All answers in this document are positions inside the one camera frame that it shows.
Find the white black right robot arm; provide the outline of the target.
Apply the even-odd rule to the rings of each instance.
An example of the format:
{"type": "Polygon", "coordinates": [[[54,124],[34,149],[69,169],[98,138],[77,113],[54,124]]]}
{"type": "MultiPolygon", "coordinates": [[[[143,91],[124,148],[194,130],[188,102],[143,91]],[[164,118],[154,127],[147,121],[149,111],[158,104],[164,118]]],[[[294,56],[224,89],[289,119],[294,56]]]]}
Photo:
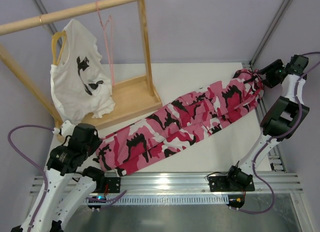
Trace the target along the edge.
{"type": "Polygon", "coordinates": [[[253,147],[228,171],[227,190],[245,191],[253,183],[256,168],[270,150],[290,138],[309,113],[310,109],[304,106],[302,99],[307,78],[304,70],[308,63],[307,57],[295,54],[287,64],[278,59],[257,72],[262,76],[264,86],[273,88],[280,84],[282,94],[264,116],[260,124],[261,134],[253,147]]]}

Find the pink camouflage trousers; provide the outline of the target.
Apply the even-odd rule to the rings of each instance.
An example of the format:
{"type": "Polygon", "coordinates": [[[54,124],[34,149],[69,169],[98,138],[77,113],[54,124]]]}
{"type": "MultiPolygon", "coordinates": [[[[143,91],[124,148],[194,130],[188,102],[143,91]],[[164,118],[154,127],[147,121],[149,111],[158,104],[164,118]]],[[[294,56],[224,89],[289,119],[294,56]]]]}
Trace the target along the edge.
{"type": "Polygon", "coordinates": [[[180,96],[105,136],[94,161],[119,177],[133,174],[236,122],[257,107],[263,93],[258,74],[240,69],[228,82],[217,81],[180,96]]]}

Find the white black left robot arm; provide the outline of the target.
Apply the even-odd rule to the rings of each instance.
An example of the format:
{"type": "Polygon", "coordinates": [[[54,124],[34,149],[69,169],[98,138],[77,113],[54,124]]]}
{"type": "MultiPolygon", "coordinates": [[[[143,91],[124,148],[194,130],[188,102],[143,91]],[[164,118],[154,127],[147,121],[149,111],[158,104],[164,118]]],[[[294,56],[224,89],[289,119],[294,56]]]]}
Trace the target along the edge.
{"type": "Polygon", "coordinates": [[[53,132],[62,135],[65,141],[50,152],[37,199],[25,221],[12,228],[13,232],[63,232],[87,196],[104,184],[104,172],[89,166],[81,172],[71,192],[62,197],[78,167],[98,149],[102,140],[95,126],[86,123],[73,125],[65,121],[53,132]]]}

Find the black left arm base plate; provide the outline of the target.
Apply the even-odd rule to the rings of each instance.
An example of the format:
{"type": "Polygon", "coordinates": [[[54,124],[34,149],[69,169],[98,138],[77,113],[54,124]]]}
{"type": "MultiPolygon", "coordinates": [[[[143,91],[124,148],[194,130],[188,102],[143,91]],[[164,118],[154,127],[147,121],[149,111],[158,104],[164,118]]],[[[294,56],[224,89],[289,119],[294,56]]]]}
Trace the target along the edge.
{"type": "Polygon", "coordinates": [[[119,193],[120,188],[120,177],[105,177],[98,192],[102,194],[119,193]]]}

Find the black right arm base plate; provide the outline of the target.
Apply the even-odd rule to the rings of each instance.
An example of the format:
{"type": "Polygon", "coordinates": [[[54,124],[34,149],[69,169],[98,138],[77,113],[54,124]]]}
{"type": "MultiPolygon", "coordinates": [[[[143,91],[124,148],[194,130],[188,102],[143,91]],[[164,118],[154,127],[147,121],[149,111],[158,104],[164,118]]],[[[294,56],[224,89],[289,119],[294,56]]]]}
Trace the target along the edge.
{"type": "Polygon", "coordinates": [[[211,192],[253,192],[252,175],[215,175],[207,178],[211,192]]]}

